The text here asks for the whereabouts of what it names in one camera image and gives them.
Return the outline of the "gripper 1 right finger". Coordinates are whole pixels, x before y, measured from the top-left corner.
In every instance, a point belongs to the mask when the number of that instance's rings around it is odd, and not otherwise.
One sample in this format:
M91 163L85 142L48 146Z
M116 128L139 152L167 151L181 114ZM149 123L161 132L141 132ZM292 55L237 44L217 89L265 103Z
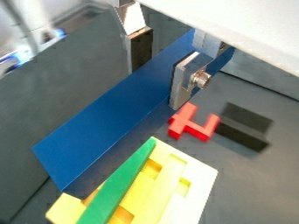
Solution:
M208 64L224 53L227 44L201 30L195 30L189 52L173 66L169 107L179 109L191 99L195 88L204 89L211 82Z

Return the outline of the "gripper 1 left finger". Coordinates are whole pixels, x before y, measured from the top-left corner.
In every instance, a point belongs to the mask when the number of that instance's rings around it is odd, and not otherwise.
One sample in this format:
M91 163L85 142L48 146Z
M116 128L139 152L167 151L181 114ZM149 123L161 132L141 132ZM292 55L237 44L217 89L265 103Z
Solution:
M132 73L152 58L153 29L147 26L136 0L107 0L124 42L128 72Z

